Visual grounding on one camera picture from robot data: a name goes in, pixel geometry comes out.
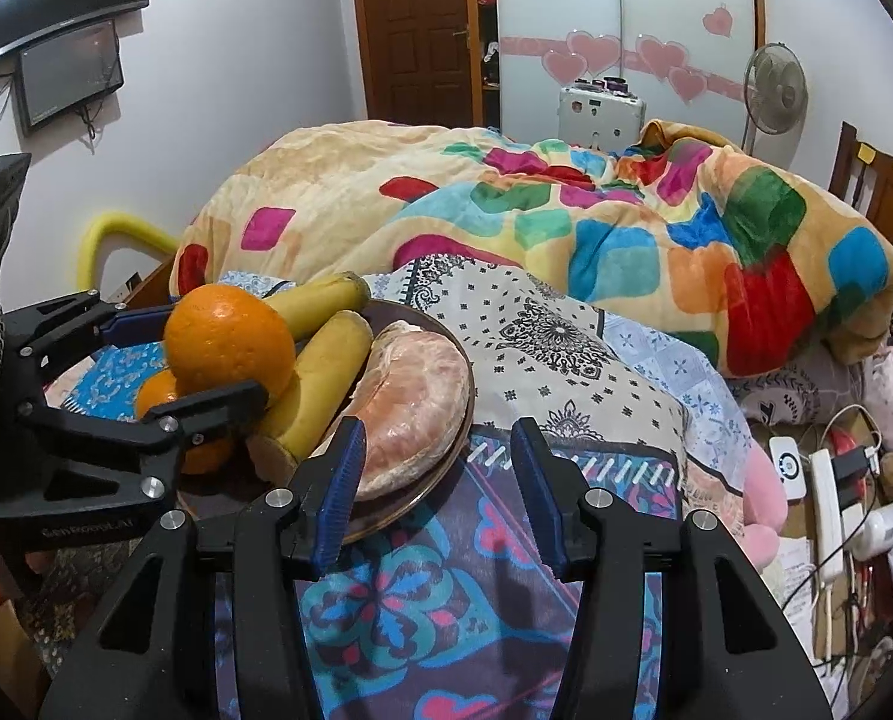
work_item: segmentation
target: banana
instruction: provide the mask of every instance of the banana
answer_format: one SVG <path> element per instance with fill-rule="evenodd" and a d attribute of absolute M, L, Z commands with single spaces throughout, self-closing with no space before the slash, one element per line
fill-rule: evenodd
<path fill-rule="evenodd" d="M 304 341 L 338 311 L 361 311 L 369 300 L 369 285 L 350 272 L 330 274 L 264 300 L 283 317 L 293 340 Z"/>
<path fill-rule="evenodd" d="M 310 338 L 296 358 L 286 392 L 246 440 L 260 479 L 285 485 L 317 448 L 372 342 L 369 323 L 353 311 L 337 312 Z"/>

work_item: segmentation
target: door frame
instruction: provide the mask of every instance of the door frame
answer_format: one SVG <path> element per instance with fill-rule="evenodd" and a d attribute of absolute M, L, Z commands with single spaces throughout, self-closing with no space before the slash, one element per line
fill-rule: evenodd
<path fill-rule="evenodd" d="M 356 32 L 360 44 L 360 67 L 363 69 L 363 93 L 366 95 L 366 115 L 376 114 L 376 98 L 373 90 L 373 69 L 369 61 L 369 35 L 366 30 L 366 4 L 353 0 L 356 10 Z M 473 126 L 483 126 L 483 74 L 480 69 L 480 9 L 476 0 L 467 0 L 467 41 L 469 45 L 470 106 L 473 109 Z"/>

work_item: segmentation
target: orange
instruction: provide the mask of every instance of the orange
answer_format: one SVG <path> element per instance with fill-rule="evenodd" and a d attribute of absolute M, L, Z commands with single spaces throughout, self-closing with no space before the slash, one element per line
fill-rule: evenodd
<path fill-rule="evenodd" d="M 154 373 L 143 382 L 136 394 L 136 403 L 133 404 L 133 413 L 137 419 L 142 419 L 153 406 L 161 403 L 172 403 L 181 394 L 176 389 L 176 377 L 169 368 Z M 194 446 L 186 450 L 182 473 L 202 474 L 213 473 L 218 470 L 233 454 L 232 439 L 218 439 L 205 443 L 203 446 Z"/>
<path fill-rule="evenodd" d="M 272 402 L 285 391 L 296 362 L 283 317 L 228 284 L 205 284 L 184 295 L 167 319 L 163 344 L 186 392 L 255 379 Z"/>

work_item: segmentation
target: triangular cutout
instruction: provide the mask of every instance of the triangular cutout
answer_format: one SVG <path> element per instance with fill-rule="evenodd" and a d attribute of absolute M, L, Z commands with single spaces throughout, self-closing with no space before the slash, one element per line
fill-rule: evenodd
<path fill-rule="evenodd" d="M 104 650 L 142 655 L 150 649 L 152 615 L 160 589 L 162 557 L 152 557 L 146 562 L 128 589 L 107 624 L 100 632 L 100 646 Z"/>
<path fill-rule="evenodd" d="M 729 560 L 716 560 L 716 584 L 723 610 L 723 635 L 731 655 L 771 650 L 776 634 L 769 627 L 736 568 Z"/>
<path fill-rule="evenodd" d="M 43 493 L 48 501 L 68 501 L 73 498 L 99 498 L 114 495 L 120 485 L 107 479 L 94 479 L 67 469 L 59 469 L 53 474 L 50 484 Z"/>

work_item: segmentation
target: door panel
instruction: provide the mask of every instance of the door panel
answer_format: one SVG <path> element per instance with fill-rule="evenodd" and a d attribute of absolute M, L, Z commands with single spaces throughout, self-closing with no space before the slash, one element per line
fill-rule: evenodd
<path fill-rule="evenodd" d="M 472 125 L 467 0 L 363 0 L 362 7 L 371 117 Z"/>

